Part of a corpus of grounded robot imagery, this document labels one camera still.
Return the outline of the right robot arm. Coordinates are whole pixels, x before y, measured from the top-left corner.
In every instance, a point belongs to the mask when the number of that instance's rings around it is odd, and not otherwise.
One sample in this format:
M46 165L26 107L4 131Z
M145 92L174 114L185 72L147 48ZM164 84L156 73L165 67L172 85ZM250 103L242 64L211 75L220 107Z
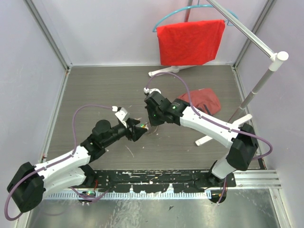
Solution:
M229 149L221 159L215 161L208 172L213 187L219 187L234 171L246 171L258 149L253 127L226 123L212 117L181 99L170 102L158 89L145 89L146 110L152 126L164 123L176 124L196 130L218 141Z

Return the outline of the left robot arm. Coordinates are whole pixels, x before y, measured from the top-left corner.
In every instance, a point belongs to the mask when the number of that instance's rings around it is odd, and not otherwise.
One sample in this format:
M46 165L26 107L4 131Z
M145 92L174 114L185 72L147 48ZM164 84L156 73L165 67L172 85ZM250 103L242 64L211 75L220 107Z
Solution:
M21 213L25 213L50 194L73 186L92 187L96 173L89 164L123 137L133 142L139 140L147 132L147 128L140 127L139 123L139 120L128 118L125 124L119 122L111 126L108 120L100 120L87 139L72 151L44 163L22 164L7 186L9 199L15 202Z

